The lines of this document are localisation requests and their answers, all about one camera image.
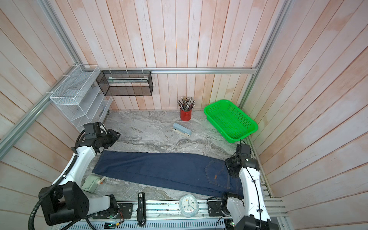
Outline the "dark blue denim trousers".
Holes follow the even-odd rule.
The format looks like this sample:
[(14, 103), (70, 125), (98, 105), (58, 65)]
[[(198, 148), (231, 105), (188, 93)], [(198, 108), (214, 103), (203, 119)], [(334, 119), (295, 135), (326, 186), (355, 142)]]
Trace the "dark blue denim trousers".
[(243, 196), (240, 179), (229, 175), (224, 160), (199, 154), (105, 150), (93, 173), (205, 196)]

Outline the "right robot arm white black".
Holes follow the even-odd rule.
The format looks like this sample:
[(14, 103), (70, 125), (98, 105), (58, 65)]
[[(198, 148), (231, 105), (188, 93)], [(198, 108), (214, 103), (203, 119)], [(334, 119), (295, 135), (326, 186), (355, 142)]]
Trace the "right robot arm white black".
[(222, 202), (224, 213), (231, 215), (235, 230), (278, 230), (268, 214), (260, 182), (258, 161), (245, 155), (225, 160), (232, 178), (239, 178), (243, 198), (225, 194)]

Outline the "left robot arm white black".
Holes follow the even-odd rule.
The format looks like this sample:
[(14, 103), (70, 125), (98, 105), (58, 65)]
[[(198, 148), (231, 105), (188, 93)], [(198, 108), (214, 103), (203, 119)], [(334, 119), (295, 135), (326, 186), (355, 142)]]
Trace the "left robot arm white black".
[(116, 217), (119, 205), (114, 195), (88, 198), (80, 185), (83, 175), (99, 152), (100, 148), (108, 149), (119, 139), (120, 133), (112, 129), (107, 131), (82, 131), (77, 138), (72, 159), (49, 187), (40, 190), (39, 200), (35, 204), (28, 220), (28, 229), (35, 229), (35, 216), (42, 209), (46, 224), (49, 226), (66, 223), (64, 229), (70, 228), (80, 220), (102, 214)]

